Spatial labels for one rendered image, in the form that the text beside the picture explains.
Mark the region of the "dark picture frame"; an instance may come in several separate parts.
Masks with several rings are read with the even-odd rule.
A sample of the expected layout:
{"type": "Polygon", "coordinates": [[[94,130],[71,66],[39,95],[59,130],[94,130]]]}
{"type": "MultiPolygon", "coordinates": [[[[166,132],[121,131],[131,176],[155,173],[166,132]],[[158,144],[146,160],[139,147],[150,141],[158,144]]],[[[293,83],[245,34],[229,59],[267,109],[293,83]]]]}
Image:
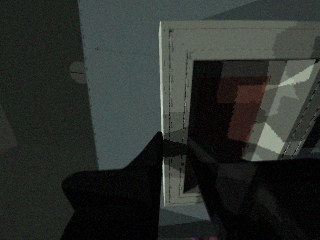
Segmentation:
{"type": "Polygon", "coordinates": [[[159,27],[164,205],[204,204],[188,132],[249,161],[295,159],[320,114],[320,22],[159,27]]]}

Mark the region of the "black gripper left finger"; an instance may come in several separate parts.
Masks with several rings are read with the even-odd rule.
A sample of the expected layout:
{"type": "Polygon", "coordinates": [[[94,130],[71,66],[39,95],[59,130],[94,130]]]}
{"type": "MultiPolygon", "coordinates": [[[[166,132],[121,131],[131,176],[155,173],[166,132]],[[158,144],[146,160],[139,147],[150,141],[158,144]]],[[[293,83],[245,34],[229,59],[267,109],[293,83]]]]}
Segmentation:
{"type": "Polygon", "coordinates": [[[62,180],[62,190],[74,210],[84,205],[140,204],[150,240],[157,240],[162,167],[163,136],[159,131],[125,168],[78,171],[62,180]]]}

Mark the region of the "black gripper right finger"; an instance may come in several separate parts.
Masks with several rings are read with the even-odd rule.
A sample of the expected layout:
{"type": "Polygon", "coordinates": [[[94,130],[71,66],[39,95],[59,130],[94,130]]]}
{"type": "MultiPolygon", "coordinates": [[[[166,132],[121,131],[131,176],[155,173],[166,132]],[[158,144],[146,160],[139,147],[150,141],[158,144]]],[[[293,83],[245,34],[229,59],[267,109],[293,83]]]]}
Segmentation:
{"type": "Polygon", "coordinates": [[[190,131],[187,158],[218,240],[238,240],[235,230],[260,184],[320,181],[320,159],[249,161],[190,131]]]}

